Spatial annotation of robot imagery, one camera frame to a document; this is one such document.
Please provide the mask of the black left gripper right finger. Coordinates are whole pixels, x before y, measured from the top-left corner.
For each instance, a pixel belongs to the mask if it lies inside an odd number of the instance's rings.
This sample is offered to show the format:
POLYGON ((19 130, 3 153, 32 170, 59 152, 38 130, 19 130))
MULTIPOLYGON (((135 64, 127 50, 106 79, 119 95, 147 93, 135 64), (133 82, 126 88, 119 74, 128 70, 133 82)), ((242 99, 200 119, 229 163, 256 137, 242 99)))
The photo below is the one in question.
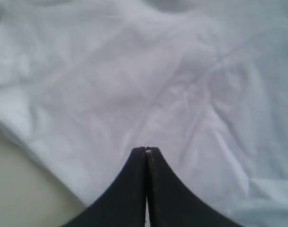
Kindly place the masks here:
POLYGON ((194 195, 158 148, 146 150, 146 194, 152 227, 236 227, 194 195))

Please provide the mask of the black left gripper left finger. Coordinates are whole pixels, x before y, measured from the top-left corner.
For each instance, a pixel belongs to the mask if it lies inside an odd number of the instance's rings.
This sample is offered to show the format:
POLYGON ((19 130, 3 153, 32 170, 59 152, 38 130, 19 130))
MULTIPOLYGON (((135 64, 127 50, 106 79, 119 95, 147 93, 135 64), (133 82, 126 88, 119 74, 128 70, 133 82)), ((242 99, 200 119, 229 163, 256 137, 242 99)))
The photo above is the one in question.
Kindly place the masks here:
POLYGON ((64 227, 144 227, 145 162, 146 149, 132 149, 113 183, 64 227))

